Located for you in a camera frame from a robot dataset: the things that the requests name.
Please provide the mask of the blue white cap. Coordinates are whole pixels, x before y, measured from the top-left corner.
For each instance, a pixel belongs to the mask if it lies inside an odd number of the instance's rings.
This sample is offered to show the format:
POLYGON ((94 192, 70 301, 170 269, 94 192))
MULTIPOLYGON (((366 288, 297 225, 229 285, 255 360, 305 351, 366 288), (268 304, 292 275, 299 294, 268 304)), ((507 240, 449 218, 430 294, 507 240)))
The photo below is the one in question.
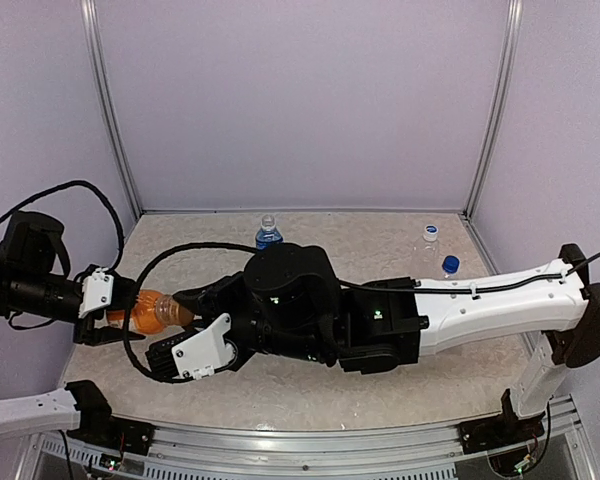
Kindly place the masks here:
POLYGON ((423 231, 423 239, 427 242, 438 240, 439 229, 435 225, 427 225, 423 231))

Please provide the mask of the clear bottle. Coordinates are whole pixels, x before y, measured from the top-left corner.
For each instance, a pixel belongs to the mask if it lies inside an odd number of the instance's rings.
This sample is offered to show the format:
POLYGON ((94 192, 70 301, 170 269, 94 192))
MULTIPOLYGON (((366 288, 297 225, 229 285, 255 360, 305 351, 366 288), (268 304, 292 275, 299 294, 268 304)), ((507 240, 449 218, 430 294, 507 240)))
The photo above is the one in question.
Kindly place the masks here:
POLYGON ((436 242, 427 242, 423 239, 423 231, 414 242, 411 253, 411 274, 416 279, 433 278, 439 268, 439 235, 436 242))

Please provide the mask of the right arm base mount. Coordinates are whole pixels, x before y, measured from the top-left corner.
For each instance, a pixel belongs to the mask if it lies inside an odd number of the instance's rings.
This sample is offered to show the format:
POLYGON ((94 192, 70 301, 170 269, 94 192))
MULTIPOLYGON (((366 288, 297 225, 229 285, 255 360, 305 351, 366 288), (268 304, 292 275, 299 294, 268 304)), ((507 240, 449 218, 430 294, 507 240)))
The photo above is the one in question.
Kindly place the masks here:
POLYGON ((519 417, 513 408, 511 391, 501 397, 501 411, 492 416, 467 420, 457 426, 464 454, 486 452, 532 440, 544 434, 546 410, 529 418, 519 417))

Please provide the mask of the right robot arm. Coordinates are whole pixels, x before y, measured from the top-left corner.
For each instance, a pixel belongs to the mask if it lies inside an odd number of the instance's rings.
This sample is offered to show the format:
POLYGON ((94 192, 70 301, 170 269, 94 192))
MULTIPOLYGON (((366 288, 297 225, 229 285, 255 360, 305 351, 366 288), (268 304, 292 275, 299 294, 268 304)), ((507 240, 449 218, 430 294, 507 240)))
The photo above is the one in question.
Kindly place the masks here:
POLYGON ((339 279, 318 246, 281 243, 244 269, 184 290, 176 302, 201 329, 171 350, 172 377, 198 380, 271 354, 376 374, 466 343, 538 331, 542 339, 507 390, 491 433, 526 432, 566 373, 600 357, 600 284, 574 244, 557 259, 513 274, 463 281, 339 279))

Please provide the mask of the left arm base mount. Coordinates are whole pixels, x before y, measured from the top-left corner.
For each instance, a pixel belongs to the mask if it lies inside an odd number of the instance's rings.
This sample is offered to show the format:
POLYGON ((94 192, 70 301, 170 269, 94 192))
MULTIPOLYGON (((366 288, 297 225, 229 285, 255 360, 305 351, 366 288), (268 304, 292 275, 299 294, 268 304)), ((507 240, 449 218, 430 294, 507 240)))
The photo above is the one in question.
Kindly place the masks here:
POLYGON ((73 395, 80 416, 79 425, 67 431, 70 438, 121 454, 148 455, 154 425, 114 416, 104 394, 91 380, 69 382, 65 389, 73 395))

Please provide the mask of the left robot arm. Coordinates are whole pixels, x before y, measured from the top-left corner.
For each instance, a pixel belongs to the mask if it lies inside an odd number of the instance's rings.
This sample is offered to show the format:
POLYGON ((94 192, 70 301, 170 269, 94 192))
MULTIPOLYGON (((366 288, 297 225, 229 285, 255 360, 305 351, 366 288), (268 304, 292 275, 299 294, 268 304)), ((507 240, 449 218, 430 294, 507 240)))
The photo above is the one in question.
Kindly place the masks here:
MULTIPOLYGON (((60 221, 42 213, 17 211, 11 216, 0 242, 0 317, 13 320, 31 314, 51 323, 66 322, 78 345, 122 341, 121 330, 95 323, 125 307, 134 281, 100 267, 71 279, 63 233, 60 221)), ((53 430, 116 450, 146 431, 113 416, 104 394, 89 380, 0 400, 0 440, 53 430)))

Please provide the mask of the orange drink bottle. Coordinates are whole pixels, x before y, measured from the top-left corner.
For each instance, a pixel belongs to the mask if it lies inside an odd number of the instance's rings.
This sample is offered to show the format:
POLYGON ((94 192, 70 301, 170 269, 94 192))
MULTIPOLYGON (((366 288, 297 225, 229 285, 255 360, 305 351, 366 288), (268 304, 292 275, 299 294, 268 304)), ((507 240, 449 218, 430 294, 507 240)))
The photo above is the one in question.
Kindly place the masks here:
POLYGON ((143 335, 155 335, 167 327, 186 327, 195 315, 181 306, 172 295, 155 290, 141 290, 131 310, 129 330, 143 335))

